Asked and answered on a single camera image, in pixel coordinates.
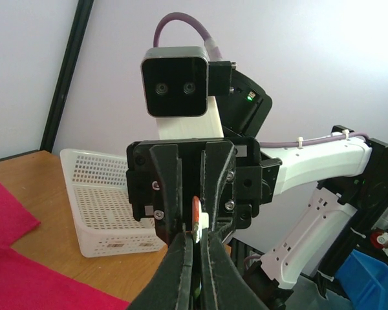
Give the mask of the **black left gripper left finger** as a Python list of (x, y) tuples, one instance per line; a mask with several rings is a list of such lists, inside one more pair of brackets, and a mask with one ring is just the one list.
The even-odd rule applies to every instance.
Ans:
[(134, 310), (192, 309), (193, 252), (191, 233), (177, 234), (150, 282), (127, 308)]

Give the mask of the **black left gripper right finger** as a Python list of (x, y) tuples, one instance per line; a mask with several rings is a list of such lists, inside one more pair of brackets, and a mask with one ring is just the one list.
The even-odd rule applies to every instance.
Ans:
[(200, 239), (200, 308), (266, 309), (248, 287), (219, 237), (208, 229)]

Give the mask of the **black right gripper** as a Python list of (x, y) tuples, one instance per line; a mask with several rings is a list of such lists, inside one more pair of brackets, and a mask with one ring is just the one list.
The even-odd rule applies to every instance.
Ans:
[(194, 196), (208, 214), (208, 229), (222, 241), (246, 229), (272, 201), (281, 160), (250, 137), (136, 141), (127, 147), (126, 172), (134, 219), (154, 218), (171, 245), (186, 231)]

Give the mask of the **white perforated plastic basket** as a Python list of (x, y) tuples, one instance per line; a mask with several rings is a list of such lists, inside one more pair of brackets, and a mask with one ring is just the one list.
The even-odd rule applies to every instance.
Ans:
[(63, 149), (59, 156), (84, 257), (152, 253), (163, 248), (154, 220), (138, 222), (133, 217), (125, 156), (77, 149)]

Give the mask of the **red t-shirt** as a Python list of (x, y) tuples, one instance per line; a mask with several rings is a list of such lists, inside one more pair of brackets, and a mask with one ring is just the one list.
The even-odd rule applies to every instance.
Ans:
[(127, 301), (57, 273), (11, 248), (39, 225), (0, 183), (0, 309), (127, 308)]

